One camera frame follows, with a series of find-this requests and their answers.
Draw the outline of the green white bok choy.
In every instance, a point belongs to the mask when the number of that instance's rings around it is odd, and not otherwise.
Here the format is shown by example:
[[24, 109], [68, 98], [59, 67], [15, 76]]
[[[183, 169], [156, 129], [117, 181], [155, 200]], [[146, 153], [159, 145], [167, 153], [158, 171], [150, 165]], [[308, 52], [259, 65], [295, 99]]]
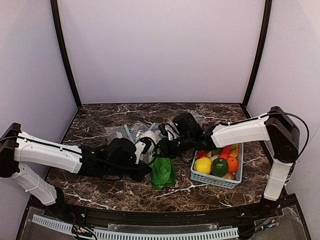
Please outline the green white bok choy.
[[147, 151], [151, 185], [156, 190], [171, 187], [176, 183], [176, 173], [170, 158], [160, 157], [160, 150], [153, 143]]

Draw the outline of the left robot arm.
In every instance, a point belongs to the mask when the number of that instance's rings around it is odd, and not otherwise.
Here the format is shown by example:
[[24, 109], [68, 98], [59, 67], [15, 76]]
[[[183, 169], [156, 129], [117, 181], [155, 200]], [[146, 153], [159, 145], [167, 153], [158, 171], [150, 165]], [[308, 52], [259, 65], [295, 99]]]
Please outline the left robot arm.
[[12, 123], [0, 137], [0, 176], [20, 185], [43, 205], [64, 202], [63, 192], [42, 179], [29, 163], [58, 168], [72, 174], [103, 178], [107, 175], [129, 175], [136, 182], [151, 172], [141, 156], [155, 148], [152, 137], [136, 143], [127, 138], [114, 138], [98, 147], [63, 145], [34, 137]]

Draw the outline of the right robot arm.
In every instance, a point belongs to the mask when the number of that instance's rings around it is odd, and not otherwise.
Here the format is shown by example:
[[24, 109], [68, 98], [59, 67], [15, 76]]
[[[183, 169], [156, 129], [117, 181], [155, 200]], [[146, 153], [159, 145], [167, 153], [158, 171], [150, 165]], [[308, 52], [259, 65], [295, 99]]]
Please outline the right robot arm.
[[269, 141], [273, 148], [273, 163], [263, 197], [277, 201], [296, 161], [305, 150], [300, 147], [300, 130], [291, 119], [294, 116], [273, 106], [256, 117], [201, 128], [191, 113], [182, 113], [172, 121], [177, 137], [162, 138], [156, 145], [156, 152], [174, 159], [190, 149], [207, 151], [234, 144]]

